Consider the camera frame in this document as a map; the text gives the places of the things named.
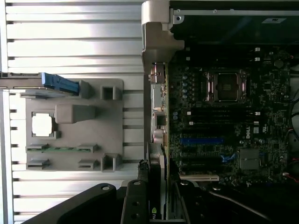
cpu socket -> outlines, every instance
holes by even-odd
[[[211,70],[205,73],[209,102],[246,101],[246,78],[243,70]]]

metal side panel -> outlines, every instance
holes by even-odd
[[[142,3],[0,0],[2,71],[120,78],[124,84],[125,163],[114,173],[26,170],[25,100],[4,94],[6,127],[5,132],[1,129],[1,161],[7,165],[2,169],[7,180],[2,183],[3,199],[7,199],[3,205],[5,223],[20,224],[96,184],[107,182],[118,188],[123,181],[137,177],[137,163],[144,157]]]

ribbed aluminum panel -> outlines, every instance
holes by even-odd
[[[137,161],[144,155],[142,2],[6,1],[7,40],[1,41],[7,41],[7,57],[2,57],[2,68],[66,78],[123,80],[123,159],[127,161],[115,173],[26,171],[25,102],[17,95],[9,96],[14,223],[96,184],[108,182],[119,187],[137,177]]]

motherboard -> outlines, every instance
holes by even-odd
[[[168,64],[169,152],[181,175],[284,182],[290,61],[283,47],[186,46]]]

blue pcie slot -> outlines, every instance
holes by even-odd
[[[194,144],[221,144],[224,142],[223,138],[182,138],[180,143],[182,145],[194,145]]]
[[[79,83],[62,78],[59,75],[52,75],[45,72],[41,72],[40,74],[42,77],[42,85],[45,87],[49,87],[54,90],[69,91],[79,95]]]

